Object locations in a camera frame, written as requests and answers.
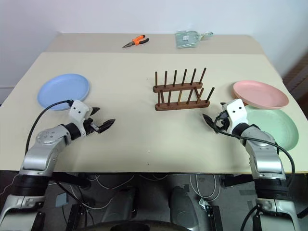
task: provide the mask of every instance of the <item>pink plate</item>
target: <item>pink plate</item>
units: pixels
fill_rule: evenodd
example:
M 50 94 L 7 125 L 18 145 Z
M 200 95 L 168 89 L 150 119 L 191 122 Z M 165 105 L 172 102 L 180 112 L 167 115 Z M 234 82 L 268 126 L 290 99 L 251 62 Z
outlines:
M 289 103 L 288 97 L 281 90 L 254 80 L 236 82 L 233 90 L 238 98 L 258 108 L 278 109 Z

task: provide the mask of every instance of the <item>table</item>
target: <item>table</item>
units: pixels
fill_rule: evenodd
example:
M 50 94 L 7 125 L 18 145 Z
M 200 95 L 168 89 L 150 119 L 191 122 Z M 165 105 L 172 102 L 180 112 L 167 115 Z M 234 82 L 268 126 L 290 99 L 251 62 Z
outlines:
M 197 49 L 177 50 L 173 35 L 148 35 L 150 42 L 145 45 L 127 50 L 119 48 L 134 36 L 63 34 L 57 37 L 0 107 L 0 169 L 20 168 L 28 132 L 42 111 L 36 101 L 40 87 L 57 75 L 78 73 L 90 81 L 85 103 L 101 108 L 92 117 L 94 121 L 97 124 L 111 118 L 116 121 L 102 134 L 93 133 L 75 140 L 59 156 L 56 171 L 250 173 L 248 153 L 239 141 L 215 134 L 202 118 L 202 113 L 214 118 L 221 111 L 219 103 L 232 100 L 233 83 L 244 79 L 266 82 L 288 96 L 290 102 L 282 110 L 299 131 L 298 144 L 290 154 L 297 172 L 308 171 L 308 122 L 251 37 L 214 36 Z M 162 112 L 154 109 L 155 71 L 159 84 L 163 84 L 165 70 L 170 73 L 168 82 L 172 83 L 174 70 L 178 71 L 181 82 L 185 68 L 190 81 L 193 69 L 197 68 L 195 79 L 198 80 L 204 67 L 207 71 L 203 97 L 215 87 L 208 108 Z M 183 92 L 182 99 L 187 95 L 188 92 Z M 68 122 L 68 111 L 48 111 L 34 135 Z M 290 172 L 288 159 L 283 154 L 280 157 L 285 171 Z

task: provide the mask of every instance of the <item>wooden peg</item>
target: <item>wooden peg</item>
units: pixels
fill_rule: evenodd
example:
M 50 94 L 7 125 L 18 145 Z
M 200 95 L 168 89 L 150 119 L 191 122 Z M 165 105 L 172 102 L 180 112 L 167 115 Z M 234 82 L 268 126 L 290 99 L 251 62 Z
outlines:
M 171 98 L 171 91 L 169 91 L 169 96 L 168 96 L 168 106 L 170 105 L 170 98 Z
M 192 80 L 191 80 L 191 85 L 192 85 L 192 83 L 193 83 L 193 79 L 194 79 L 194 75 L 196 74 L 196 68 L 193 70 L 193 75 L 192 75 Z
M 214 87 L 212 87 L 212 90 L 210 91 L 210 93 L 209 93 L 209 95 L 208 95 L 208 97 L 207 97 L 207 99 L 206 99 L 206 103 L 209 101 L 209 99 L 210 99 L 210 97 L 211 97 L 211 95 L 212 95 L 212 93 L 213 93 L 213 91 L 214 91 Z
M 180 93 L 179 93 L 178 105 L 180 104 L 181 96 L 182 96 L 182 90 L 180 90 Z
M 200 79 L 200 81 L 199 81 L 199 84 L 202 83 L 202 79 L 203 79 L 203 76 L 204 76 L 204 74 L 205 74 L 205 71 L 206 71 L 206 67 L 204 68 L 204 70 L 203 70 L 203 72 L 202 72 L 202 75 L 201 75 L 201 79 Z
M 165 103 L 163 91 L 160 91 L 160 96 L 162 97 L 162 103 Z
M 199 101 L 200 101 L 203 90 L 204 90 L 204 88 L 201 89 L 200 94 L 198 95 L 197 103 L 199 103 Z
M 185 81 L 185 77 L 186 77 L 186 72 L 187 72 L 187 69 L 185 69 L 185 71 L 184 71 L 184 76 L 183 76 L 182 86 L 183 86 L 183 84 L 184 84 L 184 81 Z
M 155 71 L 155 87 L 157 88 L 157 71 Z
M 177 70 L 174 71 L 173 86 L 175 86 L 175 80 L 176 79 L 177 79 Z
M 158 106 L 160 106 L 160 92 L 158 93 Z
M 167 71 L 165 71 L 165 87 L 166 87 L 166 84 L 167 84 Z
M 192 94 L 193 94 L 193 89 L 191 89 L 191 92 L 189 92 L 189 96 L 188 96 L 188 100 L 187 100 L 186 104 L 189 104 L 189 101 L 191 100 Z

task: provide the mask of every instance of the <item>floor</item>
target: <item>floor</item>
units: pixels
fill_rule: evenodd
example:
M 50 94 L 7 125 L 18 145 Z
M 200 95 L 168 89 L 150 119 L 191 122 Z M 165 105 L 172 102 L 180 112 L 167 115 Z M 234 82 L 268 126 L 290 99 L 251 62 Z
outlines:
M 15 172 L 0 171 L 0 193 L 3 188 L 10 184 L 12 181 Z M 143 174 L 143 176 L 156 179 L 163 177 L 163 175 L 152 175 L 152 174 Z M 114 187 L 119 185 L 132 177 L 131 174 L 118 174 L 118 175 L 102 175 L 99 177 L 101 184 L 107 187 Z M 195 185 L 195 175 L 191 175 L 192 183 Z M 212 175 L 198 175 L 199 189 L 202 195 L 209 195 L 213 191 L 214 178 Z M 67 189 L 70 190 L 68 185 L 63 184 Z M 171 190 L 175 186 L 185 187 L 189 189 L 189 196 L 191 197 L 197 216 L 199 220 L 200 230 L 206 231 L 207 227 L 207 218 L 206 213 L 198 205 L 200 199 L 199 196 L 193 191 L 190 186 L 189 175 L 187 174 L 170 174 L 163 180 L 151 181 L 144 179 L 135 174 L 134 178 L 118 188 L 121 189 L 125 186 L 137 186 L 140 190 L 139 202 L 138 202 L 138 213 L 134 219 L 153 219 L 153 220 L 162 220 L 169 221 L 170 210 L 168 207 L 168 197 Z M 95 204 L 91 205 L 94 207 L 102 207 L 114 193 L 118 190 L 107 190 L 102 188 L 97 181 L 92 181 L 92 186 L 88 190 L 82 190 L 82 193 L 86 198 L 95 200 Z M 11 187 L 9 187 L 6 192 L 0 196 L 0 206 L 2 208 L 6 196 L 10 193 Z M 75 194 L 79 196 L 79 193 L 74 189 Z M 46 191 L 46 202 L 42 211 L 46 213 L 45 227 L 44 230 L 65 230 L 66 224 L 62 214 L 61 207 L 55 207 L 56 195 L 62 193 L 63 191 L 57 185 L 50 185 Z M 307 179 L 303 174 L 296 176 L 291 189 L 291 195 L 293 201 L 295 202 L 295 207 L 297 212 L 300 212 L 305 207 L 308 206 L 308 186 Z M 254 184 L 246 183 L 232 188 L 220 188 L 219 197 L 210 202 L 212 205 L 218 205 L 220 208 L 223 229 L 224 231 L 234 231 L 239 230 L 242 224 L 242 221 L 247 214 L 248 210 L 252 208 L 255 204 L 256 195 L 254 193 Z M 64 212 L 66 218 L 68 218 L 70 213 L 71 204 L 74 204 L 75 201 L 69 198 L 69 204 L 64 206 Z M 94 217 L 94 222 L 98 223 L 104 214 L 105 209 L 94 210 L 91 209 L 90 212 Z M 84 218 L 82 217 L 80 225 L 82 226 Z M 88 225 L 92 223 L 90 217 L 88 217 Z M 305 217 L 300 220 L 300 225 L 302 231 L 308 231 L 308 217 Z M 246 231 L 252 230 L 252 222 L 249 219 L 246 228 Z

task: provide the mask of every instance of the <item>orange pliers handle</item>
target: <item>orange pliers handle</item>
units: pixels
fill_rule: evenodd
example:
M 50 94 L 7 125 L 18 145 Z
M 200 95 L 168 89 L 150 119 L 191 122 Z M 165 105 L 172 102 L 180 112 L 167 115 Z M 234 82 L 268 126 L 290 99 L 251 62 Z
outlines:
M 149 38 L 146 38 L 145 40 L 141 40 L 143 38 L 145 38 L 145 35 L 140 35 L 140 36 L 134 38 L 132 40 L 132 42 L 134 43 L 134 45 L 139 45 L 139 44 L 144 44 L 144 43 L 146 43 L 146 42 L 148 42 L 150 40 Z

